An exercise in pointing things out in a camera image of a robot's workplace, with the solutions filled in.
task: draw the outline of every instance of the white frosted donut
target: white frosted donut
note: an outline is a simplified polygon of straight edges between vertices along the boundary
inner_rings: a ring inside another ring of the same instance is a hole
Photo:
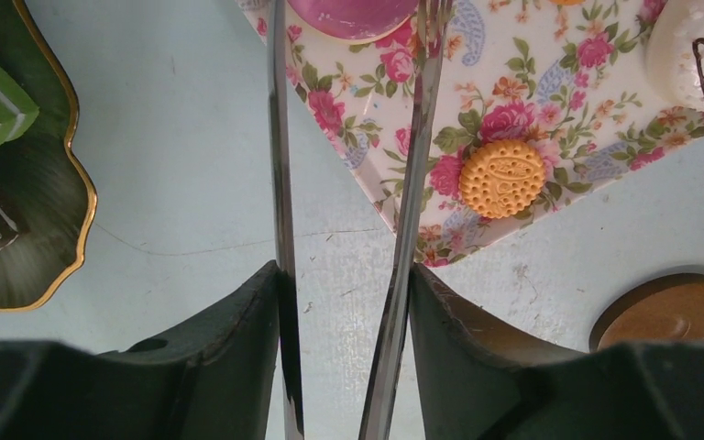
[[[649,81],[664,99],[704,111],[704,0],[670,0],[646,48]]]

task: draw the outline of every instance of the floral placemat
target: floral placemat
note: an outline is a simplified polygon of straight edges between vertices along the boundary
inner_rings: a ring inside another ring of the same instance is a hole
[[[265,38],[266,0],[237,0]],[[704,137],[704,113],[649,87],[646,40],[666,0],[456,0],[445,48],[417,260],[439,267]],[[329,143],[391,229],[412,118],[414,20],[349,46],[288,14],[287,72]],[[462,202],[464,159],[486,142],[538,149],[547,183],[515,217]]]

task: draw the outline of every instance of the metal rod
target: metal rod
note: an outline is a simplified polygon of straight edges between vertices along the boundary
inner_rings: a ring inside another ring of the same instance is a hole
[[[274,229],[280,268],[280,352],[287,440],[303,440],[303,385],[292,232],[290,149],[287,131],[285,1],[273,0],[269,20],[269,127],[273,178]]]
[[[444,29],[451,8],[451,0],[420,0],[417,11],[418,67],[414,81],[412,137],[406,160],[392,277],[368,379],[359,440],[386,440],[390,437],[406,340],[409,275],[414,262],[427,160],[433,139],[435,102],[444,58]]]

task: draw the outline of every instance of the floral tray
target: floral tray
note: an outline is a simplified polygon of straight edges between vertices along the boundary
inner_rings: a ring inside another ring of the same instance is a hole
[[[268,2],[237,0],[266,35]],[[666,0],[456,0],[423,192],[417,260],[444,266],[704,136],[704,113],[647,83],[646,40]],[[288,77],[394,230],[412,118],[414,21],[349,46],[288,14]],[[515,217],[489,220],[457,188],[472,149],[502,138],[541,153],[547,182]]]

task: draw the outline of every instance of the orange biscuit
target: orange biscuit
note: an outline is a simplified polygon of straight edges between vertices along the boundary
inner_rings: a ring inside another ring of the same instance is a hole
[[[527,208],[544,187],[544,161],[521,140],[498,140],[479,148],[460,173],[463,201],[487,218]]]
[[[560,5],[560,6],[572,6],[572,5],[581,5],[584,3],[584,0],[550,0],[552,3],[555,5]]]

